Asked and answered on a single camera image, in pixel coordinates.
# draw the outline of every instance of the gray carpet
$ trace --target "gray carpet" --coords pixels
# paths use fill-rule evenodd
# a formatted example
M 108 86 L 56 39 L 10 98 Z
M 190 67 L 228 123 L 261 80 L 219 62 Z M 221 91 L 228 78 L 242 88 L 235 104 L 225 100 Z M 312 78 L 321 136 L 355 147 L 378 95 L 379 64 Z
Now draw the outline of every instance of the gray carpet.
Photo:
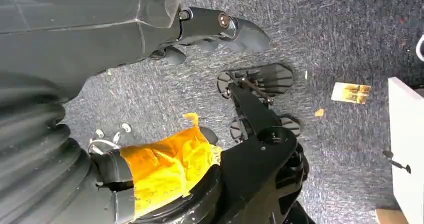
M 277 98 L 277 113 L 302 121 L 299 142 L 311 165 L 302 202 L 319 224 L 373 224 L 376 207 L 397 206 L 391 167 L 382 156 L 390 146 L 387 78 L 422 83 L 423 63 L 415 44 L 424 32 L 424 0 L 184 0 L 184 4 L 226 10 L 263 27 L 272 49 L 236 54 L 220 47 L 206 52 L 183 48 L 184 64 L 143 61 L 87 81 L 66 105 L 65 122 L 85 146 L 94 130 L 111 136 L 121 123 L 133 131 L 120 144 L 148 143 L 189 125 L 196 112 L 220 145 L 231 147 L 230 101 L 216 89 L 221 70 L 281 62 L 294 86 Z M 335 82 L 367 84 L 365 105 L 330 99 Z M 323 117 L 314 112 L 325 109 Z

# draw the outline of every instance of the bolt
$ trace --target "bolt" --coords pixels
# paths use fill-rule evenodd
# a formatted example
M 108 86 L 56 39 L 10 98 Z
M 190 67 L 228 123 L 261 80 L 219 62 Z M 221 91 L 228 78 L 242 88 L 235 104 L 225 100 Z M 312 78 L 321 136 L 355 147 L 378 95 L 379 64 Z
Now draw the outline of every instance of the bolt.
M 228 28 L 230 26 L 230 17 L 225 14 L 225 12 L 221 12 L 218 15 L 218 21 L 219 21 L 219 25 L 222 28 Z
M 186 10 L 182 10 L 182 11 L 180 11 L 180 12 L 178 13 L 178 16 L 179 16 L 179 19 L 180 19 L 181 21 L 184 21 L 184 20 L 188 20 L 188 19 L 190 19 L 190 14 L 189 14 L 189 12 L 188 12 L 188 11 L 186 11 Z

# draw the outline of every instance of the yellow plastic bag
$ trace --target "yellow plastic bag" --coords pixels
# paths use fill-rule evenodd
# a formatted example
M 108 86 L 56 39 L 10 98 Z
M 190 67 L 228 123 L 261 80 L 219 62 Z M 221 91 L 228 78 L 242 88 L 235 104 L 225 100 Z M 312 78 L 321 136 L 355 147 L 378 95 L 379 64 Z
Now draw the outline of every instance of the yellow plastic bag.
M 193 127 L 152 144 L 120 150 L 134 182 L 134 219 L 187 196 L 212 165 L 220 164 L 222 149 L 203 136 L 198 115 L 184 117 L 192 120 Z

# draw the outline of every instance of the white panel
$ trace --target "white panel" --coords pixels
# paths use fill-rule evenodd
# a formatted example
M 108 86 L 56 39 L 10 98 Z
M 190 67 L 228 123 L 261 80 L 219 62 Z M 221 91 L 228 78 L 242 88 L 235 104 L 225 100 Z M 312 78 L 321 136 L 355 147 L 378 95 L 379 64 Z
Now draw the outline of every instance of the white panel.
M 409 224 L 424 224 L 424 99 L 396 77 L 388 79 L 393 193 Z

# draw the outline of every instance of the black plastic part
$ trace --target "black plastic part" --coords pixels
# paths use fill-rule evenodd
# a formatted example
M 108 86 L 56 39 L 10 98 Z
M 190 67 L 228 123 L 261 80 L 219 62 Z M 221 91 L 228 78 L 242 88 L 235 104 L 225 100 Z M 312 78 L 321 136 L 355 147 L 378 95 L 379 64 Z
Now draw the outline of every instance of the black plastic part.
M 292 71 L 282 64 L 274 63 L 259 67 L 232 69 L 221 72 L 216 82 L 219 93 L 221 93 L 224 98 L 229 99 L 229 84 L 238 84 L 241 82 L 242 78 L 246 78 L 269 97 L 282 95 L 293 85 Z M 257 97 L 261 97 L 253 89 L 251 89 L 251 91 Z
M 253 22 L 233 18 L 236 33 L 231 41 L 224 42 L 230 49 L 242 52 L 263 52 L 270 46 L 270 38 Z
M 279 117 L 283 128 L 289 129 L 296 137 L 301 134 L 301 125 L 299 120 L 289 115 L 280 115 Z M 240 144 L 249 136 L 246 128 L 243 126 L 243 119 L 243 117 L 234 118 L 229 127 L 229 133 L 237 144 Z
M 251 132 L 222 153 L 225 183 L 219 224 L 282 223 L 306 179 L 303 149 L 280 118 L 250 90 L 229 85 L 237 113 Z

